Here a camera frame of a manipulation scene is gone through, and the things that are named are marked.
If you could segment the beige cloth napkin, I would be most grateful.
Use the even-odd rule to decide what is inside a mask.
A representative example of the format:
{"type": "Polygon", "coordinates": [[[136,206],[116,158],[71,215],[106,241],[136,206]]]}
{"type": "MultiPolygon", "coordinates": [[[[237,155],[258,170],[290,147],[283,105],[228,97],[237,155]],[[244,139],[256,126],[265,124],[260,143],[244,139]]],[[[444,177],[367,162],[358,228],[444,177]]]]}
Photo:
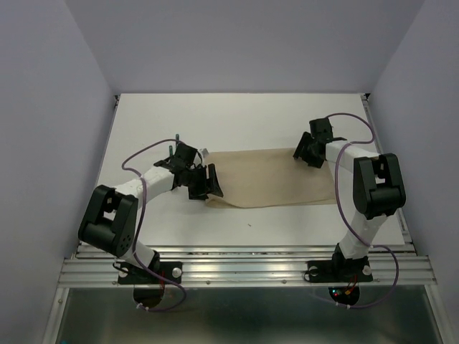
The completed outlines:
{"type": "Polygon", "coordinates": [[[293,157],[292,148],[213,152],[223,197],[209,196],[214,209],[257,209],[272,206],[336,203],[334,179],[325,164],[314,168],[293,157]]]}

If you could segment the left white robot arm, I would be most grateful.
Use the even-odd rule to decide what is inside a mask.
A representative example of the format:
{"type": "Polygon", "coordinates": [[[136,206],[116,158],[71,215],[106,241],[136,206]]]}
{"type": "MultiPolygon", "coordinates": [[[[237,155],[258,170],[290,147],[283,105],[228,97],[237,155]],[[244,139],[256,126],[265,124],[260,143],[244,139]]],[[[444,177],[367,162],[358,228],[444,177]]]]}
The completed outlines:
{"type": "Polygon", "coordinates": [[[200,150],[177,139],[161,140],[134,153],[121,168],[136,177],[118,186],[99,185],[93,190],[78,238],[132,264],[137,277],[152,282],[159,276],[160,256],[139,240],[147,203],[179,187],[188,189],[190,200],[205,201],[210,195],[224,194],[215,165],[206,165],[200,150]],[[155,162],[147,172],[128,166],[130,160],[162,143],[175,143],[174,152],[155,162]]]}

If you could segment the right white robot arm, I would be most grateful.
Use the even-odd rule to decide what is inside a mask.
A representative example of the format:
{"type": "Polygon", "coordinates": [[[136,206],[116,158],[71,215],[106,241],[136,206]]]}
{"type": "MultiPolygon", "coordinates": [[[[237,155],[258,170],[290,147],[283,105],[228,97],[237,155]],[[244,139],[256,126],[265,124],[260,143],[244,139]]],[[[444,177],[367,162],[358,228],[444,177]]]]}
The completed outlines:
{"type": "Polygon", "coordinates": [[[393,153],[378,154],[363,149],[373,143],[375,134],[370,130],[370,140],[347,140],[333,134],[330,116],[312,120],[310,130],[304,132],[293,154],[308,166],[321,168],[332,162],[334,189],[340,216],[348,231],[338,243],[342,254],[330,262],[331,274],[345,280],[356,271],[354,260],[367,256],[373,240],[385,221],[406,202],[406,192],[398,157],[393,153]],[[352,221],[344,215],[339,193],[339,169],[352,174],[352,199],[355,213],[352,221]]]}

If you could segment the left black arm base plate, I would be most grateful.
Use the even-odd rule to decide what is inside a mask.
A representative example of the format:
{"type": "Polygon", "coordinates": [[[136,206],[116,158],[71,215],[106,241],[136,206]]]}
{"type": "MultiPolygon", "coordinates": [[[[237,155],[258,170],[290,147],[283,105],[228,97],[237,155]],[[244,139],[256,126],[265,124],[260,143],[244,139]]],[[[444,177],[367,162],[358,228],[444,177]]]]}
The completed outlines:
{"type": "MultiPolygon", "coordinates": [[[[113,268],[118,272],[118,281],[120,285],[159,285],[165,284],[146,270],[136,267],[127,262],[113,263],[113,268]]],[[[181,275],[183,264],[181,262],[162,262],[159,266],[157,275],[172,282],[181,284],[181,275]]]]}

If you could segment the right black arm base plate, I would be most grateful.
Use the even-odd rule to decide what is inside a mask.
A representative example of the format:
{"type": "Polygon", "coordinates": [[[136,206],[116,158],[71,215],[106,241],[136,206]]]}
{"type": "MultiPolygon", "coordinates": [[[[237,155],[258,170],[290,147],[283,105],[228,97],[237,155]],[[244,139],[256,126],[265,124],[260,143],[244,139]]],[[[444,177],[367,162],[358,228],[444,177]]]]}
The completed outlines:
{"type": "Polygon", "coordinates": [[[357,261],[348,259],[344,262],[308,261],[303,277],[311,283],[372,282],[372,273],[364,274],[364,268],[368,266],[369,263],[361,259],[357,261]]]}

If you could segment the aluminium rail frame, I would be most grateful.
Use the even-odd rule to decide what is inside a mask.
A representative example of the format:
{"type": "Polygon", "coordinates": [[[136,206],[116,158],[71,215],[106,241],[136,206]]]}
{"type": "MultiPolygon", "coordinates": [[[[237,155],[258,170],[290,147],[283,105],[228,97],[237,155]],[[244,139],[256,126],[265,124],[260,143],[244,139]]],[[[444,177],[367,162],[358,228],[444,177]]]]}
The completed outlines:
{"type": "MultiPolygon", "coordinates": [[[[179,134],[211,151],[295,146],[310,120],[332,115],[333,131],[370,140],[361,94],[123,93],[99,182],[124,183],[122,161],[179,134]]],[[[158,312],[138,308],[113,257],[81,244],[62,265],[46,343],[451,343],[438,309],[430,260],[416,253],[401,213],[369,253],[374,279],[356,309],[336,306],[328,284],[303,275],[331,258],[346,228],[335,205],[210,209],[185,190],[149,204],[141,240],[163,263],[181,263],[158,312]]]]}

